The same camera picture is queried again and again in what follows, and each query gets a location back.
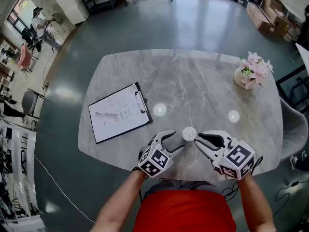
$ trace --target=chair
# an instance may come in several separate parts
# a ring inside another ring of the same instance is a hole
[[[305,146],[308,138],[308,122],[299,111],[280,98],[283,120],[281,161],[295,155]]]
[[[44,99],[44,96],[35,92],[32,89],[29,89],[24,93],[23,99],[21,101],[21,105],[24,109],[24,114],[39,119],[38,117],[35,117],[33,115],[38,98]]]

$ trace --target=white ball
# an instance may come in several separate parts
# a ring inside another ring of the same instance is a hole
[[[183,129],[183,139],[187,142],[193,141],[197,137],[197,131],[193,127]]]

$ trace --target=concrete floor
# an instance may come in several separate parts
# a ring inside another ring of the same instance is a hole
[[[302,64],[293,46],[283,39],[263,36],[244,7],[230,0],[131,0],[128,7],[121,5],[114,12],[89,18],[64,49],[66,54],[48,88],[37,127],[35,154],[73,203],[92,220],[129,172],[93,159],[77,147],[80,114],[91,77],[107,54],[166,48],[238,57],[246,57],[247,51],[257,52],[271,60],[277,80]],[[256,177],[274,211],[285,202],[274,201],[279,188],[308,179],[308,173],[291,171],[289,161]],[[142,191],[154,182],[146,180]],[[69,203],[37,161],[35,183],[41,216],[49,231],[90,230],[92,223]],[[219,184],[222,189],[231,185],[232,181]],[[308,190],[307,184],[287,190],[291,193],[289,203],[275,216],[278,231],[288,231],[301,219]],[[237,231],[247,232],[239,193],[228,203]],[[123,231],[133,230],[138,208],[136,201]]]

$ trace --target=marble table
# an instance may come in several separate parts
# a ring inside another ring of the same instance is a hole
[[[158,132],[179,133],[169,144],[181,143],[181,132],[192,126],[197,132],[224,130],[244,140],[264,160],[254,174],[275,169],[281,158],[282,114],[273,76],[245,90],[233,80],[239,58],[193,50],[142,50],[104,56],[98,65],[85,97],[78,134],[79,149],[98,160],[131,170],[138,163],[140,148]],[[96,144],[88,106],[126,86],[138,82],[153,123]],[[163,103],[167,111],[156,116],[153,108]],[[229,112],[240,117],[231,122]],[[195,147],[186,143],[164,178],[210,181],[222,177]]]

